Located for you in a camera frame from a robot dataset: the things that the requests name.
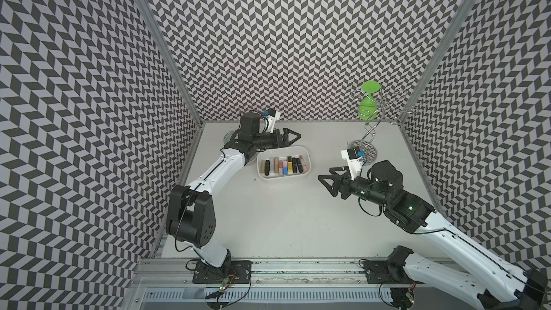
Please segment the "plain black lipstick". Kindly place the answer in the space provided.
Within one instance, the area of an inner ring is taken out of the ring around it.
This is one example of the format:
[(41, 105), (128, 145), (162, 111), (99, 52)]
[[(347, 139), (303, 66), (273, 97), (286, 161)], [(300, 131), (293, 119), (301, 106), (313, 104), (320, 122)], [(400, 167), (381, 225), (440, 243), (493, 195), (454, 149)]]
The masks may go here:
[(297, 164), (296, 158), (295, 158), (295, 157), (292, 157), (291, 161), (292, 161), (293, 173), (294, 173), (294, 174), (298, 174), (298, 164)]

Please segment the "beige matte lipstick tube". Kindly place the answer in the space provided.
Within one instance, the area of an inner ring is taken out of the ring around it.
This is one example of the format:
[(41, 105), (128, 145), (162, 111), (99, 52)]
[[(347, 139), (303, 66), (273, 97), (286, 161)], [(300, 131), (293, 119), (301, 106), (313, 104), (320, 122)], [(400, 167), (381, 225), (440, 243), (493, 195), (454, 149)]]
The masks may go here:
[(273, 160), (274, 163), (274, 172), (276, 175), (279, 175), (279, 158), (275, 157)]

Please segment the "white plastic storage box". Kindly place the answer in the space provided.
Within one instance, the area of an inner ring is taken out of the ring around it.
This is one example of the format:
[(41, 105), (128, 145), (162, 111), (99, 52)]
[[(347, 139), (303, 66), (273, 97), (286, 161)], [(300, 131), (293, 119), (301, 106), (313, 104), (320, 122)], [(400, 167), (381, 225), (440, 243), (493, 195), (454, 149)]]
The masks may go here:
[(256, 157), (258, 176), (264, 182), (288, 182), (306, 179), (311, 159), (303, 146), (270, 149)]

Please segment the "black lipstick with text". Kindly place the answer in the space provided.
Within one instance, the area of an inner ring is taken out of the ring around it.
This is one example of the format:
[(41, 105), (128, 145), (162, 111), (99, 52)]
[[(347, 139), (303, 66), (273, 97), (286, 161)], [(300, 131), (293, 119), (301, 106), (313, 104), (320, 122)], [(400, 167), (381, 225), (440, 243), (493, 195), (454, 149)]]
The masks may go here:
[(303, 165), (301, 163), (301, 159), (299, 158), (296, 158), (296, 164), (297, 164), (297, 170), (300, 174), (302, 174), (304, 172), (304, 168), (303, 168)]

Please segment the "pink lip gloss tube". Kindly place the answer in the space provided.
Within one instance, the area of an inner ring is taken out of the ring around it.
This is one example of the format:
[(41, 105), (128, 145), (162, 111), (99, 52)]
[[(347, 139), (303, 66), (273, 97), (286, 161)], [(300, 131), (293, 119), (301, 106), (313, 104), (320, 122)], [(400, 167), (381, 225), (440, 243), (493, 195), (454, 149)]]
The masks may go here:
[(308, 171), (308, 166), (306, 165), (306, 161), (304, 159), (304, 156), (300, 155), (299, 160), (301, 162), (301, 167), (302, 167), (303, 172), (307, 172)]

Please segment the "black lipstick gold band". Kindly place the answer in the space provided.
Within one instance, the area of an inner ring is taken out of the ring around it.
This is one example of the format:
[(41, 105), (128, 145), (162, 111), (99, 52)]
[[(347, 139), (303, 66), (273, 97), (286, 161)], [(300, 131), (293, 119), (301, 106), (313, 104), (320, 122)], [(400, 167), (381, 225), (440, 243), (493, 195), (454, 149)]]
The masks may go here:
[(267, 159), (265, 161), (265, 166), (264, 166), (264, 175), (268, 177), (270, 175), (270, 172), (271, 172), (271, 161)]

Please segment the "black and gold square lipstick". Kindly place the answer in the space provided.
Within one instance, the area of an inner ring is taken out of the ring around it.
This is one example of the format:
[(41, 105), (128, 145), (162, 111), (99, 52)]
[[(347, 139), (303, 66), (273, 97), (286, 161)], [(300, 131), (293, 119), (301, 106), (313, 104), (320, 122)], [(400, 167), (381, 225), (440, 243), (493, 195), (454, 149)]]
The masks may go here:
[(287, 173), (289, 175), (292, 175), (294, 173), (292, 156), (287, 156)]

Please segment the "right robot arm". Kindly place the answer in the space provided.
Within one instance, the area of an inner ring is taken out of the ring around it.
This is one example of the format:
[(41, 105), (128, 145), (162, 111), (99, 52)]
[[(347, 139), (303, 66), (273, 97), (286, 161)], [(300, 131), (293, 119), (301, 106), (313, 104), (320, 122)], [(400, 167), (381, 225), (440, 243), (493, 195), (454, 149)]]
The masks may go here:
[(374, 164), (366, 177), (360, 163), (333, 167), (318, 180), (333, 197), (378, 205), (401, 230), (443, 251), (463, 272), (432, 263), (409, 248), (398, 246), (387, 263), (411, 281), (437, 288), (475, 309), (541, 309), (548, 298), (548, 277), (507, 262), (451, 224), (433, 205), (403, 186), (403, 174), (388, 160)]

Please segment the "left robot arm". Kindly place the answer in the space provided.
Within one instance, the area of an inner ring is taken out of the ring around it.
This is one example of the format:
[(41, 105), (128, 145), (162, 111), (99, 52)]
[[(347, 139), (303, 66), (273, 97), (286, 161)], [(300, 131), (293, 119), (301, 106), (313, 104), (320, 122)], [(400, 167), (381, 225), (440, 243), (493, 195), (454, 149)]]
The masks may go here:
[(301, 138), (291, 129), (275, 128), (280, 116), (275, 109), (244, 113), (217, 161), (195, 181), (176, 185), (169, 194), (166, 234), (192, 248), (211, 268), (225, 269), (231, 262), (230, 251), (212, 239), (217, 225), (215, 196), (259, 153), (290, 147)]

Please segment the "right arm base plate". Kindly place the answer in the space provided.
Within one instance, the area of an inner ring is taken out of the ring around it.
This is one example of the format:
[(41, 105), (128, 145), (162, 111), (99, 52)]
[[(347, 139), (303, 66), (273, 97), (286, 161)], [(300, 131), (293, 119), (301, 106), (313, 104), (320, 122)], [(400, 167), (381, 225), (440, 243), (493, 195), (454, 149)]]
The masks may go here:
[(403, 267), (387, 261), (360, 261), (368, 284), (407, 284), (411, 279)]

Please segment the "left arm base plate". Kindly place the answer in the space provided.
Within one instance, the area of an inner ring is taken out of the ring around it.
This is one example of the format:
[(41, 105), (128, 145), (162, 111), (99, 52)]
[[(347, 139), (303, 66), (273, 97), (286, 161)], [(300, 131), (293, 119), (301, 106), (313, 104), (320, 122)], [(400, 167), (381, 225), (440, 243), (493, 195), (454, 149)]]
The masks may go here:
[(213, 267), (198, 261), (193, 269), (193, 284), (221, 284), (225, 279), (232, 284), (251, 282), (252, 261), (225, 262), (222, 267)]

